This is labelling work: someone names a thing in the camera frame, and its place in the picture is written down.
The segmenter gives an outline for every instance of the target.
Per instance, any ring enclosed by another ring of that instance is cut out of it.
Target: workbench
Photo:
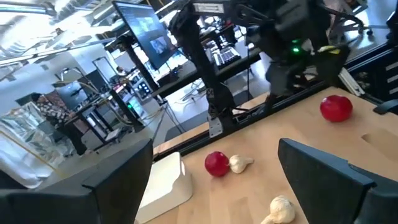
[[[329,95],[347,96],[354,106],[352,118],[343,123],[324,120],[319,107],[321,100]],[[243,107],[252,108],[263,103],[265,97],[248,101]],[[278,195],[287,196],[295,205],[293,224],[308,223],[277,157],[280,138],[291,138],[398,180],[398,116],[378,115],[373,112],[374,107],[348,92],[328,88],[186,155],[183,161],[192,173],[193,197],[148,224],[260,223],[269,214],[271,200]],[[206,129],[208,125],[203,124],[156,147],[154,153],[165,151]],[[204,168],[205,157],[213,151],[221,151],[229,157],[234,154],[252,157],[255,162],[242,174],[230,172],[223,178],[213,178]]]
[[[223,82],[235,75],[239,72],[243,72],[245,69],[249,68],[250,65],[254,64],[258,60],[260,60],[260,49],[254,49],[250,52],[249,56],[247,57],[247,50],[244,47],[244,44],[241,43],[236,44],[236,51],[242,56],[242,59],[233,62],[232,64],[226,66],[225,68],[218,71],[216,74],[219,78],[220,82]],[[157,95],[165,98],[166,96],[171,95],[172,93],[176,92],[177,90],[183,88],[190,83],[201,78],[200,74],[197,72],[196,68],[193,66],[192,69],[188,69],[184,73],[179,73],[179,79],[175,82],[169,83],[160,87],[158,90],[152,93],[152,96],[155,97]]]

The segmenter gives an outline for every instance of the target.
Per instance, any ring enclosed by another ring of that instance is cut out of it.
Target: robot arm
[[[266,78],[274,98],[289,92],[294,77],[310,64],[315,64],[322,78],[334,85],[348,57],[348,47],[339,49],[338,54],[317,53],[316,60],[310,52],[292,57],[292,41],[310,39],[315,51],[329,45],[326,30],[330,27],[330,12],[323,10],[323,0],[188,0],[181,3],[180,8],[169,29],[191,57],[207,87],[209,121],[218,120],[217,126],[222,129],[236,125],[232,113],[236,105],[231,92],[218,81],[203,51],[197,26],[199,16],[228,17],[234,24],[252,28],[246,38],[273,61]]]

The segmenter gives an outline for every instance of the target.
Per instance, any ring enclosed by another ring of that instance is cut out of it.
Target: red apple
[[[345,96],[331,95],[322,100],[322,116],[331,122],[342,122],[351,117],[353,105]]]
[[[229,171],[229,159],[222,152],[212,152],[206,156],[205,168],[210,175],[222,177]]]

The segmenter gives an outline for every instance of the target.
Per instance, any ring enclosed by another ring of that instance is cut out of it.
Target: wooden table
[[[322,118],[319,104],[332,94],[345,95],[352,101],[354,113],[350,120],[329,123]],[[193,176],[193,197],[149,223],[260,224],[269,214],[271,200],[278,195],[287,196],[295,204],[297,216],[292,223],[308,223],[277,157],[280,138],[291,138],[398,180],[398,116],[381,116],[372,112],[373,108],[343,90],[329,88],[185,156],[185,167]],[[230,172],[216,179],[203,167],[206,155],[212,151],[227,156],[240,154],[256,161],[240,175]]]

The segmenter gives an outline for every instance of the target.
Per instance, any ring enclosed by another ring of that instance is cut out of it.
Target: garlic
[[[269,210],[271,214],[261,224],[290,223],[295,217],[292,202],[283,195],[272,200]]]
[[[252,164],[254,159],[248,157],[241,157],[240,155],[233,155],[229,158],[229,167],[235,174],[242,173],[248,164]]]

